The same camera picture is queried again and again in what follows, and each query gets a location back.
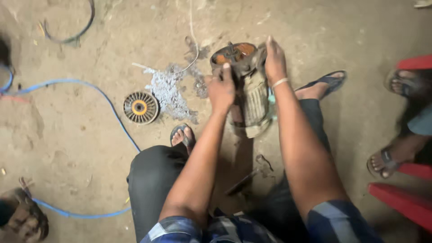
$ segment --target white wire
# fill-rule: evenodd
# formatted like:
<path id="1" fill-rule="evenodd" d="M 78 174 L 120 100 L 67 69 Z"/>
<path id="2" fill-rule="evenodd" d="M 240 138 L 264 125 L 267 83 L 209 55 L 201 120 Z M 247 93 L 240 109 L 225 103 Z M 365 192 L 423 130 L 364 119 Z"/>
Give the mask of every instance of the white wire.
<path id="1" fill-rule="evenodd" d="M 156 70 L 156 69 L 153 69 L 151 67 L 144 66 L 144 65 L 141 65 L 141 64 L 138 64 L 138 63 L 132 63 L 133 66 L 137 66 L 137 67 L 141 67 L 141 68 L 145 68 L 145 69 L 150 69 L 152 71 L 152 73 L 158 73 L 158 74 L 164 74 L 164 75 L 176 75 L 176 74 L 179 74 L 179 73 L 182 73 L 182 72 L 186 71 L 188 68 L 190 68 L 192 66 L 192 64 L 194 64 L 197 61 L 198 55 L 200 54 L 200 50 L 198 48 L 197 38 L 195 37 L 195 34 L 194 34 L 194 24 L 192 22 L 192 0 L 189 0 L 189 3 L 190 3 L 190 6 L 189 6 L 189 26 L 191 28 L 191 36 L 192 36 L 192 39 L 195 42 L 195 48 L 196 48 L 196 51 L 197 51 L 197 56 L 195 57 L 194 61 L 191 62 L 189 64 L 189 66 L 187 66 L 185 69 L 183 69 L 183 70 L 181 70 L 181 71 L 179 71 L 177 73 L 161 72 L 159 70 Z"/>

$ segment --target black wire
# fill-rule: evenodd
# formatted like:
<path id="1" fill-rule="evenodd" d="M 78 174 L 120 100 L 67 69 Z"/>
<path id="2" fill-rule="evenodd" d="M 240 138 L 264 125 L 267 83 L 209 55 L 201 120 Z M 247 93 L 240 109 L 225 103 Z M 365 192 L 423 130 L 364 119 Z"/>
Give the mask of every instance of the black wire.
<path id="1" fill-rule="evenodd" d="M 91 16 L 90 16 L 90 20 L 87 23 L 87 25 L 78 34 L 76 34 L 74 36 L 71 36 L 71 37 L 69 37 L 69 38 L 67 38 L 65 40 L 59 40 L 59 39 L 51 36 L 48 33 L 48 28 L 47 28 L 48 27 L 48 23 L 47 23 L 47 20 L 44 20 L 44 24 L 42 26 L 42 30 L 43 30 L 43 32 L 45 34 L 45 37 L 47 39 L 51 40 L 52 42 L 59 43 L 59 44 L 66 44 L 66 43 L 70 43 L 70 42 L 73 42 L 73 41 L 78 41 L 78 39 L 90 28 L 90 26 L 92 25 L 93 19 L 95 18 L 95 2 L 94 2 L 94 0 L 89 0 L 89 4 L 90 4 L 90 9 L 92 11 Z"/>

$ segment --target knee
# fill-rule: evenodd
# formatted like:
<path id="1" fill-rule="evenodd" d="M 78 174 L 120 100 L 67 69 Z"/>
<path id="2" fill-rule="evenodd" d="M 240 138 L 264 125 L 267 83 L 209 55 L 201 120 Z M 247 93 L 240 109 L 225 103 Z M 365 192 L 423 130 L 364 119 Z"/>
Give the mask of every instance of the knee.
<path id="1" fill-rule="evenodd" d="M 165 180 L 180 173 L 185 160 L 175 155 L 171 147 L 153 146 L 141 151 L 130 165 L 127 181 L 139 180 L 142 183 Z"/>

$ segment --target rubber band on wrist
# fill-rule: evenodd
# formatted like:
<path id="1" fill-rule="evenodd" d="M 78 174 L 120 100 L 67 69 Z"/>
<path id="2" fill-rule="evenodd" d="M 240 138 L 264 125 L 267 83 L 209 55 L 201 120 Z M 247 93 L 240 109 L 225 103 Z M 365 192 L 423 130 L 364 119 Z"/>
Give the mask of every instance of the rubber band on wrist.
<path id="1" fill-rule="evenodd" d="M 288 82 L 288 81 L 289 81 L 288 78 L 283 78 L 283 79 L 277 81 L 276 83 L 274 83 L 274 85 L 271 87 L 271 89 L 274 90 L 274 88 L 276 88 L 276 86 L 280 85 L 281 83 Z"/>

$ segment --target blue electrical wire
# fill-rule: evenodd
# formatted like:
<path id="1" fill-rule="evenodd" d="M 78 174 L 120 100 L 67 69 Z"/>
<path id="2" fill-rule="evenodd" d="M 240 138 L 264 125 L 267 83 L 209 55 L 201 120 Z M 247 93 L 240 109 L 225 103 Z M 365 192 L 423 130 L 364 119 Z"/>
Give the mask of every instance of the blue electrical wire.
<path id="1" fill-rule="evenodd" d="M 97 218 L 104 218 L 104 217 L 114 217 L 114 216 L 120 215 L 120 214 L 122 214 L 122 213 L 124 213 L 130 209 L 130 207 L 128 207 L 128 208 L 125 208 L 123 210 L 117 211 L 115 213 L 111 213 L 111 214 L 95 214 L 95 215 L 74 214 L 74 213 L 70 213 L 70 212 L 61 210 L 59 208 L 55 208 L 55 207 L 49 205 L 48 203 L 41 201 L 39 199 L 32 198 L 32 200 L 35 201 L 37 204 L 42 205 L 48 209 L 51 209 L 52 211 L 54 211 L 54 212 L 56 212 L 62 216 L 81 218 L 81 219 L 97 219 Z"/>
<path id="2" fill-rule="evenodd" d="M 23 90 L 19 90 L 17 92 L 14 92 L 14 93 L 10 93 L 10 92 L 8 92 L 8 90 L 9 90 L 9 88 L 12 85 L 12 80 L 13 80 L 12 71 L 8 67 L 6 67 L 6 66 L 0 65 L 0 67 L 7 69 L 9 71 L 9 76 L 10 76 L 9 81 L 3 87 L 0 88 L 0 94 L 10 95 L 10 96 L 17 96 L 17 95 L 27 94 L 27 93 L 29 93 L 31 91 L 35 91 L 35 90 L 38 90 L 40 88 L 46 87 L 48 85 L 56 84 L 56 83 L 78 83 L 78 84 L 85 85 L 85 86 L 88 86 L 88 87 L 91 87 L 91 88 L 97 90 L 100 94 L 102 94 L 102 96 L 107 100 L 108 104 L 111 106 L 111 110 L 114 113 L 114 115 L 115 115 L 118 123 L 120 124 L 121 128 L 123 129 L 124 133 L 129 138 L 129 140 L 132 142 L 133 146 L 136 148 L 136 150 L 138 152 L 141 152 L 141 150 L 138 147 L 138 145 L 135 143 L 135 141 L 132 139 L 132 137 L 127 132 L 126 128 L 123 125 L 123 122 L 121 122 L 120 117 L 118 116 L 117 112 L 115 111 L 114 105 L 112 104 L 111 100 L 96 85 L 93 85 L 93 84 L 85 82 L 85 81 L 77 80 L 77 79 L 54 79 L 54 80 L 49 80 L 49 81 L 46 81 L 46 82 L 43 82 L 43 83 L 39 83 L 39 84 L 30 86 L 27 89 L 23 89 Z M 65 217 L 74 217 L 74 218 L 80 218 L 80 219 L 97 219 L 97 218 L 104 218 L 104 217 L 114 217 L 114 216 L 117 216 L 119 214 L 122 214 L 122 213 L 130 210 L 130 207 L 128 207 L 128 208 L 125 208 L 123 210 L 120 210 L 120 211 L 117 211 L 117 212 L 114 212 L 114 213 L 110 213 L 110 214 L 96 214 L 96 215 L 74 214 L 74 213 L 70 213 L 70 212 L 64 211 L 62 209 L 53 207 L 53 206 L 49 205 L 48 203 L 46 203 L 44 201 L 41 201 L 41 200 L 38 200 L 36 198 L 32 198 L 32 200 L 35 201 L 37 204 L 42 205 L 42 206 L 44 206 L 44 207 L 46 207 L 48 209 L 51 209 L 54 212 L 56 212 L 56 213 L 58 213 L 60 215 L 63 215 Z"/>
<path id="3" fill-rule="evenodd" d="M 91 87 L 95 90 L 97 90 L 101 95 L 103 95 L 103 97 L 107 100 L 108 104 L 111 106 L 111 110 L 114 113 L 118 123 L 121 126 L 121 129 L 123 129 L 124 133 L 127 135 L 127 138 L 129 138 L 129 140 L 131 141 L 131 143 L 133 144 L 133 146 L 137 149 L 138 152 L 141 152 L 140 148 L 138 147 L 138 145 L 135 143 L 135 141 L 132 139 L 132 137 L 129 135 L 129 133 L 127 132 L 126 128 L 123 125 L 123 122 L 121 122 L 117 111 L 115 111 L 114 105 L 112 104 L 111 100 L 108 98 L 108 96 L 100 89 L 98 88 L 96 85 L 93 85 L 91 83 L 85 82 L 85 81 L 81 81 L 78 79 L 54 79 L 54 80 L 49 80 L 49 81 L 45 81 L 43 83 L 38 83 L 35 84 L 33 86 L 30 86 L 27 89 L 23 89 L 23 90 L 19 90 L 16 93 L 6 93 L 7 95 L 11 95 L 11 96 L 16 96 L 16 95 L 22 95 L 22 94 L 27 94 L 31 91 L 35 91 L 37 89 L 43 88 L 47 85 L 52 85 L 52 84 L 56 84 L 56 83 L 78 83 L 78 84 L 82 84 L 88 87 Z"/>
<path id="4" fill-rule="evenodd" d="M 10 86 L 12 85 L 13 74 L 12 74 L 12 71 L 10 70 L 9 67 L 4 66 L 4 65 L 0 65 L 0 67 L 2 67 L 3 69 L 6 69 L 9 72 L 9 80 L 7 81 L 7 83 L 3 87 L 0 88 L 0 94 L 4 94 L 9 90 Z"/>

